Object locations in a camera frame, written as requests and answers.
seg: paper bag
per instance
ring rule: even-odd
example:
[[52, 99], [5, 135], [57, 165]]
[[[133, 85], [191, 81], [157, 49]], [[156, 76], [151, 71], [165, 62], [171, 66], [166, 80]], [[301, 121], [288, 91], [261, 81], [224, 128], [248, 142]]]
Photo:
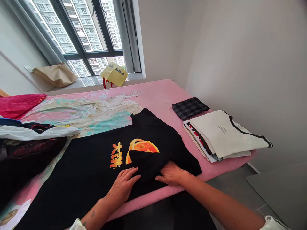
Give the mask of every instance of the paper bag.
[[100, 76], [105, 78], [107, 82], [109, 81], [117, 86], [122, 86], [128, 76], [128, 73], [124, 68], [120, 67], [114, 62], [110, 62], [109, 65], [102, 71]]
[[59, 88], [74, 83], [78, 78], [64, 62], [57, 65], [34, 68], [32, 72], [34, 75], [46, 79]]

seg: window sill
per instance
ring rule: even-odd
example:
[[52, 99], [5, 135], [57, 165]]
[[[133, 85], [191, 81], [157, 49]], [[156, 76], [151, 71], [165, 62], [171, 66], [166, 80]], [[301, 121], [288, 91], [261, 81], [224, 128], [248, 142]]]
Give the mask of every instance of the window sill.
[[[135, 85], [139, 83], [147, 82], [146, 78], [143, 76], [142, 73], [129, 73], [128, 74], [128, 81], [125, 81], [122, 86], [127, 85]], [[84, 81], [90, 82], [92, 85], [86, 86]], [[64, 88], [57, 88], [53, 87], [52, 89], [48, 90], [46, 94], [48, 96], [54, 96], [59, 94], [70, 94], [70, 93], [82, 93], [82, 92], [90, 92], [90, 91], [96, 91], [96, 90], [102, 90], [105, 89], [102, 84], [102, 80], [99, 81], [97, 79], [97, 76], [94, 77], [82, 77], [78, 78], [74, 83], [72, 83], [69, 86], [66, 86]]]

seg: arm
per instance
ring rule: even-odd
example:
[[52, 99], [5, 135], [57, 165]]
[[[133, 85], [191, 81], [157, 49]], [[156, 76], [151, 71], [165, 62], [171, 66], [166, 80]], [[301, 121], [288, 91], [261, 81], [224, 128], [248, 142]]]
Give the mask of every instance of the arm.
[[132, 186], [141, 175], [131, 178], [138, 168], [121, 171], [108, 194], [101, 198], [92, 209], [81, 219], [82, 225], [87, 230], [99, 230], [108, 218], [121, 207], [128, 199]]
[[227, 230], [259, 230], [265, 221], [230, 196], [204, 183], [189, 172], [169, 162], [156, 180], [181, 186], [198, 200]]

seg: orange graphic print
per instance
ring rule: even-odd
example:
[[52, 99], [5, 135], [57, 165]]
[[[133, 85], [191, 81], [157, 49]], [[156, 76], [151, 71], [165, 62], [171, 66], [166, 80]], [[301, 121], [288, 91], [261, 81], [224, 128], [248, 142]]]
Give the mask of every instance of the orange graphic print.
[[[152, 153], [159, 152], [157, 146], [155, 146], [150, 141], [144, 141], [142, 139], [137, 139], [137, 138], [131, 141], [129, 145], [129, 151], [130, 150], [137, 150], [137, 151], [142, 151], [142, 152], [152, 152]], [[132, 162], [129, 156], [129, 151], [126, 156], [126, 165]]]
[[117, 166], [120, 167], [122, 165], [122, 152], [121, 148], [122, 145], [119, 142], [117, 145], [113, 144], [113, 151], [111, 153], [111, 163], [110, 168], [116, 168]]

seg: bed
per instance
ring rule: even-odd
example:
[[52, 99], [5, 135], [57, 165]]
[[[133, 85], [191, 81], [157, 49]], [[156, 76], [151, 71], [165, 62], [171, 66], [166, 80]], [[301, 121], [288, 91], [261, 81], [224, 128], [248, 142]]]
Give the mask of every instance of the bed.
[[[22, 118], [22, 121], [77, 127], [81, 131], [76, 137], [78, 138], [130, 125], [132, 124], [131, 113], [137, 113], [142, 108], [148, 108], [166, 124], [174, 127], [181, 135], [187, 149], [199, 161], [203, 172], [199, 177], [203, 181], [235, 170], [253, 157], [255, 150], [252, 151], [251, 156], [228, 158], [221, 162], [209, 163], [186, 133], [182, 126], [182, 120], [171, 107], [173, 103], [188, 98], [191, 98], [191, 96], [185, 90], [173, 81], [165, 79], [93, 92], [48, 96], [42, 103], [31, 109]], [[39, 188], [48, 179], [61, 157], [62, 155], [59, 154], [53, 159], [49, 166], [41, 174], [33, 178], [16, 195], [7, 208], [2, 211], [0, 219], [4, 218], [12, 210], [18, 210], [10, 221], [4, 225], [0, 224], [0, 230], [12, 229], [21, 220], [38, 193]], [[148, 206], [182, 190], [180, 187], [166, 186], [140, 196], [125, 203], [108, 221]]]

